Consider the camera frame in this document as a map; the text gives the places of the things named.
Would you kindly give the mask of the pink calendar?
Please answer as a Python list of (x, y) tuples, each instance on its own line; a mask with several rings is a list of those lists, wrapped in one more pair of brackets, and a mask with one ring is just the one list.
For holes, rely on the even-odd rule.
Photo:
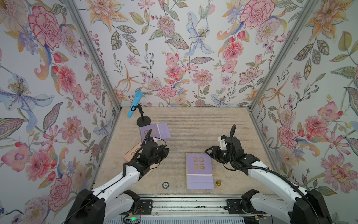
[(123, 164), (123, 177), (130, 174), (136, 174), (138, 180), (144, 177), (153, 165), (150, 159), (151, 152), (151, 149), (143, 148), (142, 142), (139, 142), (129, 150), (124, 155), (126, 162)]

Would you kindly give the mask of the purple calendar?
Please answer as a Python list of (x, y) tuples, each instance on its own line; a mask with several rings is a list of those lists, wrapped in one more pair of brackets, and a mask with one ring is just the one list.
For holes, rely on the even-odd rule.
[(211, 157), (205, 153), (187, 153), (186, 179), (189, 190), (213, 190)]
[(144, 127), (140, 127), (141, 140), (145, 139), (147, 133), (151, 130), (150, 137), (161, 138), (163, 140), (170, 139), (171, 133), (167, 123), (151, 124)]

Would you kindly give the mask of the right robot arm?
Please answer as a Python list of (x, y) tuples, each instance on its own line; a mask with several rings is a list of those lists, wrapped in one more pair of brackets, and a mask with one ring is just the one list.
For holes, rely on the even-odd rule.
[(333, 220), (323, 195), (315, 189), (306, 190), (283, 175), (271, 170), (252, 154), (244, 152), (241, 142), (233, 136), (218, 139), (220, 145), (205, 153), (222, 165), (230, 164), (231, 171), (242, 171), (274, 191), (280, 199), (272, 199), (251, 189), (241, 196), (241, 210), (274, 216), (287, 224), (331, 224)]

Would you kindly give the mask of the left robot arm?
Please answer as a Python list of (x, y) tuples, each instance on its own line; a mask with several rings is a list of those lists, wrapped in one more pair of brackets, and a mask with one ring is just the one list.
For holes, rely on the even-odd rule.
[(128, 188), (144, 177), (154, 164), (167, 158), (170, 149), (145, 140), (123, 172), (94, 190), (82, 190), (76, 197), (64, 224), (105, 224), (120, 214), (135, 213), (140, 196)]

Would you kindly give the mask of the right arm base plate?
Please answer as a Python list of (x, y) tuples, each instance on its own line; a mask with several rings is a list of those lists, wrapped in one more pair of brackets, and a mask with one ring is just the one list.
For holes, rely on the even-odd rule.
[(251, 212), (242, 209), (241, 199), (227, 199), (224, 210), (227, 210), (230, 215), (263, 215), (262, 211), (252, 210)]

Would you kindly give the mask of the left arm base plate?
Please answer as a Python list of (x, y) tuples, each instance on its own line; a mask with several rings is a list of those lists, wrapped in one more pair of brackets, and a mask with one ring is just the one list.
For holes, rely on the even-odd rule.
[(127, 199), (120, 202), (114, 207), (115, 215), (151, 215), (153, 209), (153, 200), (151, 199), (139, 199), (132, 200)]

